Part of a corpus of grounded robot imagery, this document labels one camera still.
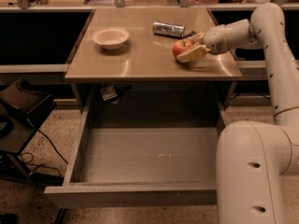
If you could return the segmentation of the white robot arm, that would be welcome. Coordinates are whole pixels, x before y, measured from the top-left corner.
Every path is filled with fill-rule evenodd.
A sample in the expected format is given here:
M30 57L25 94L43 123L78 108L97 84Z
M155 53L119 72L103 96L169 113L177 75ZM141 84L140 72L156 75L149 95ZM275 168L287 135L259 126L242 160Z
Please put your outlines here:
M216 151L218 224L285 224L279 178L299 169L299 70L285 36L282 8L254 9L249 20L211 28L189 38L181 63L231 49L262 49L272 124L238 121L222 131Z

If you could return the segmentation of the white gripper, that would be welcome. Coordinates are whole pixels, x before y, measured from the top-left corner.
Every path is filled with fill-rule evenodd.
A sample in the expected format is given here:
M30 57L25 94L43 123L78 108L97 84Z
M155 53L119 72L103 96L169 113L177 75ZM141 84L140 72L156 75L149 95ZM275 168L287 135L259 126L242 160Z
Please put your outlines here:
M177 56L180 63L192 62L204 58L208 53L218 55L228 52L233 48L229 25L219 25L209 29L205 34L198 33L188 37L194 45Z

